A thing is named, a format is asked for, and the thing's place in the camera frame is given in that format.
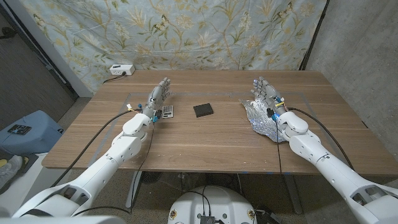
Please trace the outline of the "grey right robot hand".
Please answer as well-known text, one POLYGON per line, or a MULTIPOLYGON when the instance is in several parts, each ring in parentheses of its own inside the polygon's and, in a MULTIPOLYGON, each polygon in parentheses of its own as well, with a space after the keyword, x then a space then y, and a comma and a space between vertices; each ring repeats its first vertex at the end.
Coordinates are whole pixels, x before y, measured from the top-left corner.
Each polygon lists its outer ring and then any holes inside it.
POLYGON ((278 115, 287 112, 282 95, 263 77, 253 81, 253 88, 251 92, 254 94, 255 99, 264 103, 266 108, 271 109, 278 115))

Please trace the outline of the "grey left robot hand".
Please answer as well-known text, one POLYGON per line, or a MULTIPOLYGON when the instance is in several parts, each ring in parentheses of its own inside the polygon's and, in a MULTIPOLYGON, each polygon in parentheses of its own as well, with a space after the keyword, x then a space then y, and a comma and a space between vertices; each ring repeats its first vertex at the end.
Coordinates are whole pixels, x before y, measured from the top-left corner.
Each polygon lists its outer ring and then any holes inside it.
POLYGON ((153 118, 155 112, 160 110, 165 99, 170 95, 170 79, 165 77, 149 94, 147 103, 142 109, 142 113, 149 118, 153 118))

